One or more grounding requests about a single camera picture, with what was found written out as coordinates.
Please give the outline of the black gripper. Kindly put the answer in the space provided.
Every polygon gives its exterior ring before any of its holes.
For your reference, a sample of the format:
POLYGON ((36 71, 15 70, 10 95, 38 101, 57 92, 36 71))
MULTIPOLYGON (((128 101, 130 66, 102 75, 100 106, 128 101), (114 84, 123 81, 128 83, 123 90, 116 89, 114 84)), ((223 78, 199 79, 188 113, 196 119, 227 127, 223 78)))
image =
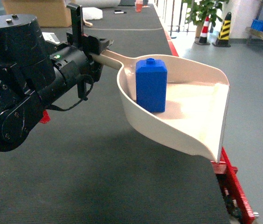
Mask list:
POLYGON ((77 85, 78 97, 87 99, 93 84, 99 81, 103 65, 95 62, 92 54, 100 55, 112 45, 113 41, 102 39, 83 32, 82 7, 69 3, 72 29, 66 33, 67 42, 62 42, 52 49, 55 80, 51 90, 60 97, 77 85))

